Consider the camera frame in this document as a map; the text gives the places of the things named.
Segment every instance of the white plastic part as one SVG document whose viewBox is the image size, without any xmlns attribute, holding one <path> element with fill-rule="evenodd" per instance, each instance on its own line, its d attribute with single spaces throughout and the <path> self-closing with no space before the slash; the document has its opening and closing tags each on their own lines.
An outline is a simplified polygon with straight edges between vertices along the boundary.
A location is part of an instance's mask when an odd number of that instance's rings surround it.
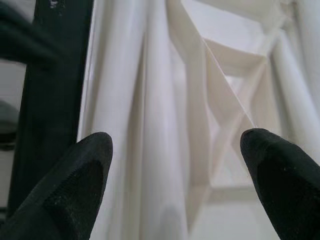
<svg viewBox="0 0 320 240">
<path fill-rule="evenodd" d="M 253 127 L 278 134 L 282 130 L 267 58 L 203 39 L 191 17 L 205 12 L 193 15 L 197 9 L 189 4 L 195 3 L 183 3 L 186 6 L 169 0 L 168 17 L 171 39 L 186 69 L 190 142 L 186 211 L 192 232 L 215 188 L 252 188 L 240 153 L 242 132 Z"/>
<path fill-rule="evenodd" d="M 100 50 L 107 43 L 102 54 L 92 43 L 88 55 L 87 64 L 97 66 L 86 69 L 79 134 L 91 132 L 88 113 L 95 109 L 94 131 L 110 133 L 115 146 L 108 196 L 91 239 L 187 239 L 186 222 L 191 239 L 278 239 L 239 143 L 253 127 L 294 142 L 303 134 L 306 143 L 319 142 L 302 125 L 304 114 L 319 121 L 315 111 L 308 106 L 293 112 L 295 95 L 303 104 L 312 102 L 298 79 L 304 70 L 294 21 L 277 0 L 167 0 L 166 10 L 161 0 L 148 8 L 142 0 L 108 4 L 113 24 L 96 33 L 102 24 L 97 21 L 91 30 L 91 36 L 108 41 L 99 44 Z M 118 23 L 121 31 L 114 28 Z M 281 28 L 290 42 L 279 48 Z M 135 32 L 122 33 L 128 29 Z M 272 64 L 271 54 L 278 56 Z M 292 58 L 301 89 L 288 81 Z M 287 111 L 298 121 L 292 124 L 296 138 Z"/>
<path fill-rule="evenodd" d="M 296 1 L 304 52 L 305 67 L 312 100 L 320 116 L 320 2 L 314 0 Z"/>
<path fill-rule="evenodd" d="M 149 2 L 141 240 L 188 239 L 166 4 Z"/>
<path fill-rule="evenodd" d="M 79 138 L 89 133 L 107 132 L 113 140 L 113 158 L 105 189 L 107 194 L 90 239 L 122 239 L 127 217 L 124 205 L 128 130 L 145 30 L 146 2 L 130 0 L 104 4 L 97 0 L 94 9 L 97 23 L 96 29 L 91 29 L 90 41 L 99 48 L 98 52 L 92 50 L 88 55 L 92 70 L 86 70 L 87 87 L 84 90 L 88 90 L 88 94 L 83 101 L 87 106 L 82 104 L 86 109 L 80 120 L 83 129 Z"/>
<path fill-rule="evenodd" d="M 274 48 L 273 59 L 293 125 L 295 142 L 320 164 L 320 121 L 306 79 L 284 32 Z"/>
</svg>

